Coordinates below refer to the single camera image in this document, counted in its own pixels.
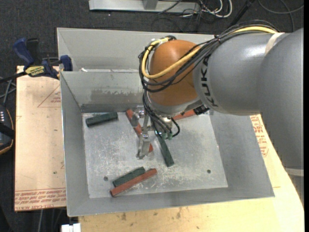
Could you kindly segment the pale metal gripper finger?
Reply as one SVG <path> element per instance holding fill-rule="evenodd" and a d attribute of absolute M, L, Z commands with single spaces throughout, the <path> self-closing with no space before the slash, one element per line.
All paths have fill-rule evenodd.
<path fill-rule="evenodd" d="M 143 154 L 142 154 L 142 144 L 143 144 L 142 138 L 139 137 L 138 151 L 137 151 L 137 154 L 136 154 L 136 157 L 137 157 L 138 159 L 142 159 L 142 158 L 143 158 Z"/>
<path fill-rule="evenodd" d="M 142 156 L 145 157 L 149 153 L 149 147 L 151 144 L 151 140 L 147 134 L 142 135 Z"/>

